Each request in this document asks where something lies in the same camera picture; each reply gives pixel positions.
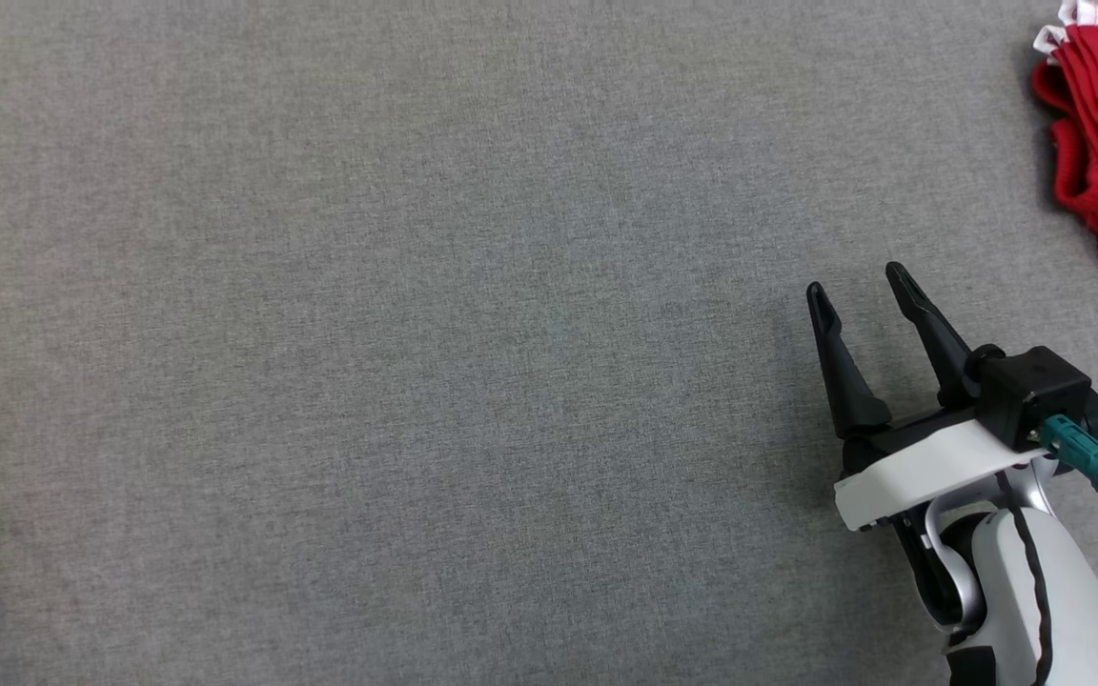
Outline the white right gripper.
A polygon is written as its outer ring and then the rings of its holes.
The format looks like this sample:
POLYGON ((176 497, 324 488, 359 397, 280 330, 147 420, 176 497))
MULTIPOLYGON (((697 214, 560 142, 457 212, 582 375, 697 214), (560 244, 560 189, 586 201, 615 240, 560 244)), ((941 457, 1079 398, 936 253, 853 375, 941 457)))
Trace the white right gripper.
MULTIPOLYGON (((901 262, 885 265, 885 277, 901 316, 914 325, 940 390, 937 400, 946 411, 962 411, 975 403, 975 382, 965 374, 970 347, 923 288, 901 262)), ((806 288, 821 376, 834 434, 844 440, 843 476, 834 485, 834 504, 845 529, 860 531, 963 490, 981 490, 994 474, 1017 474, 1023 481, 1026 503, 1051 511, 1043 491, 1051 477, 1051 461, 1043 449, 1015 452, 975 418, 937 430, 889 454, 879 447, 892 421, 887 404, 870 390, 865 376, 842 339, 842 320, 824 285, 806 288)))

